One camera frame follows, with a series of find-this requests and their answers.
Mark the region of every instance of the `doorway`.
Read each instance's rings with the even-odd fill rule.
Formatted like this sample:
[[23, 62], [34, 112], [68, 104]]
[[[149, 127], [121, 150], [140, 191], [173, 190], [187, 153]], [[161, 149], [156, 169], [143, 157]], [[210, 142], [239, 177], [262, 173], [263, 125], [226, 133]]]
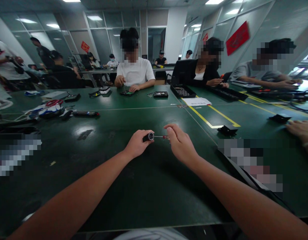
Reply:
[[148, 60], [154, 62], [164, 51], [166, 28], [148, 28]]

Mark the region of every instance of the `paper sheet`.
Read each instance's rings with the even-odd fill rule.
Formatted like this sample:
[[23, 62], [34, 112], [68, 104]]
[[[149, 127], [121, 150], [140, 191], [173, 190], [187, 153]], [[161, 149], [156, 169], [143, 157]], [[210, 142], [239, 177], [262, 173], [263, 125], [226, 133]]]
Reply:
[[212, 103], [205, 98], [183, 98], [188, 106], [205, 106]]

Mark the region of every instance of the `green workbench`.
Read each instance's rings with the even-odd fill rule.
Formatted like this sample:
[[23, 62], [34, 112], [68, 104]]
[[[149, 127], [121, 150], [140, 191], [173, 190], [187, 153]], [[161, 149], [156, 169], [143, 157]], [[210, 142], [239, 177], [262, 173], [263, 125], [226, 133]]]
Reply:
[[[265, 148], [264, 165], [271, 167], [271, 174], [283, 176], [283, 200], [297, 216], [308, 216], [308, 155], [282, 125], [267, 120], [273, 115], [270, 112], [289, 111], [295, 120], [308, 120], [308, 116], [253, 98], [230, 103], [204, 89], [192, 89], [211, 101], [212, 107], [178, 108], [185, 103], [168, 85], [144, 89], [131, 97], [119, 95], [116, 88], [96, 98], [88, 96], [96, 89], [68, 90], [80, 93], [81, 99], [63, 106], [75, 104], [75, 109], [97, 111], [100, 117], [72, 117], [66, 122], [54, 118], [36, 124], [41, 130], [41, 150], [14, 168], [12, 177], [0, 180], [0, 235], [8, 236], [59, 191], [123, 150], [136, 130], [151, 129], [161, 136], [168, 123], [177, 123], [189, 134], [200, 156], [241, 181], [217, 150], [218, 139], [226, 137], [215, 126], [239, 125], [236, 138], [265, 139], [267, 145], [260, 146]], [[169, 97], [147, 97], [153, 91], [167, 91]], [[27, 97], [23, 92], [12, 96], [14, 105], [0, 111], [6, 119], [15, 119], [41, 102], [39, 96]], [[200, 179], [174, 157], [169, 141], [155, 139], [124, 168], [80, 232], [232, 221]]]

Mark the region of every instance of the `tray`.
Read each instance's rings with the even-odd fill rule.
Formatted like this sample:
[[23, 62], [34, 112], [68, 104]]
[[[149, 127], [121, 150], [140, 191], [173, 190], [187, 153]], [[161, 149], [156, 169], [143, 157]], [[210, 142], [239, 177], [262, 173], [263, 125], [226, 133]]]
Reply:
[[171, 90], [179, 98], [196, 97], [196, 93], [184, 84], [171, 84]]
[[246, 94], [234, 91], [229, 88], [206, 86], [206, 89], [229, 101], [238, 101], [238, 100], [244, 101], [246, 98], [248, 98]]

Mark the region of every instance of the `red sign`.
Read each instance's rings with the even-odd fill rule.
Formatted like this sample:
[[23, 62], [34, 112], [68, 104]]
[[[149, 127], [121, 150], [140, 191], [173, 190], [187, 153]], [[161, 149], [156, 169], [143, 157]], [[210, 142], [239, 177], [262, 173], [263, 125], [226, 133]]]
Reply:
[[85, 52], [88, 53], [89, 46], [83, 41], [80, 46]]
[[227, 56], [235, 52], [250, 38], [247, 21], [245, 21], [239, 29], [226, 41]]
[[205, 37], [203, 38], [203, 41], [206, 42], [208, 39], [208, 33], [206, 33]]

